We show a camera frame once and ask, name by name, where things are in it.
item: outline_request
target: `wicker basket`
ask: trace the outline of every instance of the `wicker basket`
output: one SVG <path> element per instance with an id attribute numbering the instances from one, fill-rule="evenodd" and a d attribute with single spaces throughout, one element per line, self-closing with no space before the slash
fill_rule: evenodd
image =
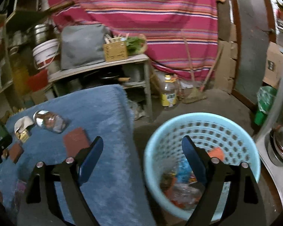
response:
<path id="1" fill-rule="evenodd" d="M 126 41 L 112 42 L 103 45 L 105 60 L 107 62 L 124 60 L 128 58 Z"/>

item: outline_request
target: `gray pillow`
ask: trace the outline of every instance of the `gray pillow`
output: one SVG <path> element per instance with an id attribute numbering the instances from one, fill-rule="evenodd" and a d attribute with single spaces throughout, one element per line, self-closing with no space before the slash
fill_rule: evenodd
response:
<path id="1" fill-rule="evenodd" d="M 105 61 L 104 35 L 109 33 L 102 24 L 67 26 L 61 33 L 61 68 L 71 69 Z"/>

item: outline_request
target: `red cloth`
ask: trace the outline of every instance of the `red cloth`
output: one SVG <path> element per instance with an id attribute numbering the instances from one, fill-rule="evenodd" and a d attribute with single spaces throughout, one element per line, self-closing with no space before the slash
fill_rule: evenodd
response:
<path id="1" fill-rule="evenodd" d="M 51 6 L 65 0 L 48 0 Z M 116 34 L 144 34 L 146 54 L 160 70 L 190 79 L 183 40 L 188 41 L 196 80 L 203 80 L 218 50 L 216 0 L 74 0 L 53 16 L 66 25 L 103 23 Z"/>

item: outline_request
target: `light blue plastic basket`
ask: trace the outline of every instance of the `light blue plastic basket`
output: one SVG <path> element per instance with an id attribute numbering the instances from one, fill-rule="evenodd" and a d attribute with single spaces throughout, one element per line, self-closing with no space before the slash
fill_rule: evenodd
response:
<path id="1" fill-rule="evenodd" d="M 176 207 L 159 187 L 161 176 L 170 171 L 184 157 L 181 140 L 189 135 L 197 147 L 207 152 L 220 147 L 224 163 L 239 165 L 246 161 L 256 181 L 260 177 L 260 158 L 256 145 L 248 133 L 235 122 L 210 113 L 189 113 L 172 118 L 161 125 L 147 143 L 144 155 L 144 172 L 147 187 L 159 205 L 172 215 L 188 220 L 193 210 Z M 228 196 L 229 182 L 223 186 L 222 194 L 212 221 L 222 216 Z"/>

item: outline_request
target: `blue towel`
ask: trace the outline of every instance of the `blue towel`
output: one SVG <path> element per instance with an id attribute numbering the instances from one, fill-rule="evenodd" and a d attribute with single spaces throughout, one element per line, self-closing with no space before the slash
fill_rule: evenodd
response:
<path id="1" fill-rule="evenodd" d="M 104 141 L 103 153 L 88 182 L 81 191 L 99 224 L 113 226 L 152 226 L 152 217 L 138 154 L 133 141 L 133 116 L 127 105 L 126 93 L 119 85 L 101 86 L 77 91 L 31 107 L 7 123 L 10 133 L 15 122 L 38 110 L 48 110 L 70 121 L 62 134 L 38 126 L 23 144 L 24 153 L 17 164 L 10 159 L 0 164 L 0 189 L 9 217 L 15 221 L 14 190 L 18 179 L 27 181 L 38 161 L 61 163 L 66 159 L 63 136 L 77 127 L 85 129 L 90 142 L 96 136 Z M 65 220 L 74 223 L 60 183 L 57 196 Z"/>

